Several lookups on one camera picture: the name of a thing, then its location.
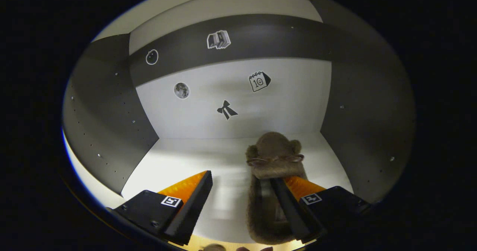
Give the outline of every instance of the plush toy ear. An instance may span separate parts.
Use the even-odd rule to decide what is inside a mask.
[[[261,166],[266,164],[267,161],[259,158],[252,158],[250,160],[247,160],[247,165],[249,166]]]
[[[255,145],[251,145],[247,148],[247,152],[245,153],[245,157],[247,160],[251,160],[252,158],[256,158],[259,156],[259,149]]]
[[[298,162],[303,161],[303,158],[305,158],[305,156],[303,156],[303,154],[298,154],[298,155],[295,155],[295,156],[288,157],[287,161],[289,161],[291,163],[298,163]]]
[[[300,141],[294,139],[290,141],[290,144],[293,146],[293,154],[298,155],[301,152],[301,143]]]

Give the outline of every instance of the bow sticker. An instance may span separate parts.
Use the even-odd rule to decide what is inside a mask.
[[[227,100],[224,100],[224,105],[217,109],[217,112],[219,112],[220,114],[223,113],[225,115],[225,118],[227,118],[227,120],[230,119],[228,114],[230,114],[230,116],[238,115],[238,113],[232,110],[231,108],[229,108],[229,106],[230,106],[230,103]]]

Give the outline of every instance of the stuffed animal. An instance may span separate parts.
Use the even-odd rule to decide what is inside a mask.
[[[250,237],[259,244],[275,245],[295,239],[268,179],[291,176],[307,179],[300,151],[300,141],[289,141],[278,132],[262,135],[255,145],[247,148],[247,164],[252,167],[247,228]]]

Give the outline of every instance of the dark gray panel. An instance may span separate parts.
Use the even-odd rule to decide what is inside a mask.
[[[129,34],[92,42],[73,70],[63,103],[63,129],[73,152],[118,194],[158,139],[131,80],[128,49]]]
[[[220,30],[228,32],[231,44],[225,49],[208,49],[208,34]],[[286,15],[211,19],[164,35],[133,53],[131,77],[138,86],[169,73],[224,61],[264,57],[330,60],[327,36],[333,32],[334,28],[320,22]],[[159,60],[148,65],[146,56],[152,49],[159,53]]]
[[[399,58],[370,25],[331,0],[312,4],[324,24],[347,34],[329,37],[332,81],[321,132],[356,195],[376,202],[409,159],[416,129],[411,85]]]

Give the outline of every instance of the enclosure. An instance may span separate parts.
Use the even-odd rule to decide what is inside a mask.
[[[379,203],[414,120],[399,57],[332,0],[146,0],[85,49],[63,104],[70,161],[103,207],[211,170],[188,250],[265,247],[244,221],[245,151],[265,132],[301,142],[311,182]]]

